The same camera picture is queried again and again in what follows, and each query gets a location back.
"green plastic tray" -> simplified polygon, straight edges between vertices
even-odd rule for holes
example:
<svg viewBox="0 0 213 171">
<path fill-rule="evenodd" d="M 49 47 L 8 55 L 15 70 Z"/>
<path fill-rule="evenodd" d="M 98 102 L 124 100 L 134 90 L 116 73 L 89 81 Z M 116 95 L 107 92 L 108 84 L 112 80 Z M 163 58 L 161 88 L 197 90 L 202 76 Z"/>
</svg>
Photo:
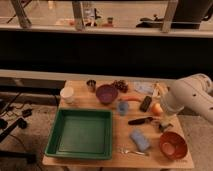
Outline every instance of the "green plastic tray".
<svg viewBox="0 0 213 171">
<path fill-rule="evenodd" d="M 59 109 L 45 155 L 78 159 L 110 159 L 112 112 Z"/>
</svg>

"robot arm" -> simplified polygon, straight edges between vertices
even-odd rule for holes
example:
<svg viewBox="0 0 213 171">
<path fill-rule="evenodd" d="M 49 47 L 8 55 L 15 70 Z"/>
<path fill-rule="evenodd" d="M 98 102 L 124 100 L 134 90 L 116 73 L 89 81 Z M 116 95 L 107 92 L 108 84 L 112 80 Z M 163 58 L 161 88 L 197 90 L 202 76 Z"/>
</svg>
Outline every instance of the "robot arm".
<svg viewBox="0 0 213 171">
<path fill-rule="evenodd" d="M 213 124 L 213 97 L 208 94 L 212 89 L 211 79 L 204 74 L 178 79 L 161 97 L 161 107 L 168 116 L 188 107 Z"/>
</svg>

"white object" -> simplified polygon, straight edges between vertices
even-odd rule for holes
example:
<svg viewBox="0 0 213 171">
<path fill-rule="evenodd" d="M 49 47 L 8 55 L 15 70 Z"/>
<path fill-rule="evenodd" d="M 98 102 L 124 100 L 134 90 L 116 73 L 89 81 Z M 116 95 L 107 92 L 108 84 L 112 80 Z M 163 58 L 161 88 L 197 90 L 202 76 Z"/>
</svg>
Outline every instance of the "white object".
<svg viewBox="0 0 213 171">
<path fill-rule="evenodd" d="M 134 89 L 135 91 L 139 93 L 145 93 L 145 94 L 153 94 L 154 92 L 154 84 L 150 82 L 140 82 L 135 81 L 134 83 Z"/>
<path fill-rule="evenodd" d="M 66 103 L 72 103 L 74 101 L 74 90 L 72 87 L 65 87 L 61 89 L 60 96 Z"/>
<path fill-rule="evenodd" d="M 174 81 L 170 91 L 161 99 L 161 107 L 166 115 L 180 112 L 185 106 L 213 123 L 213 90 L 211 79 L 204 74 L 196 74 Z"/>
</svg>

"silver fork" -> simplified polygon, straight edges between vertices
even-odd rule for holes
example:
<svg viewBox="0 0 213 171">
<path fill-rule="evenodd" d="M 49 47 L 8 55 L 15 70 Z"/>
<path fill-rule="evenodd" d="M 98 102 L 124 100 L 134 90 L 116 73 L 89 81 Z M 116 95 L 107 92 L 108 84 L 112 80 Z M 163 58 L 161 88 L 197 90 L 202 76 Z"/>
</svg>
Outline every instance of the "silver fork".
<svg viewBox="0 0 213 171">
<path fill-rule="evenodd" d="M 147 152 L 133 151 L 133 150 L 129 150 L 126 148 L 118 148 L 118 152 L 120 152 L 122 154 L 133 153 L 133 154 L 138 154 L 138 155 L 149 156 L 149 153 L 147 153 Z"/>
</svg>

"metal cup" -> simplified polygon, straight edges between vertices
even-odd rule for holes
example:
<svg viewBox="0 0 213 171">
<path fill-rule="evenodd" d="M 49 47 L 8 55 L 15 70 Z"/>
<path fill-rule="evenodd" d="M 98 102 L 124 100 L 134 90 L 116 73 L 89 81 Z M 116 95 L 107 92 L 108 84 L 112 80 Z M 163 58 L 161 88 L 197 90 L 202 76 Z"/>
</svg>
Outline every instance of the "metal cup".
<svg viewBox="0 0 213 171">
<path fill-rule="evenodd" d="M 90 92 L 95 92 L 95 90 L 96 90 L 96 81 L 95 80 L 88 80 L 87 81 L 87 87 L 88 87 L 88 90 Z"/>
</svg>

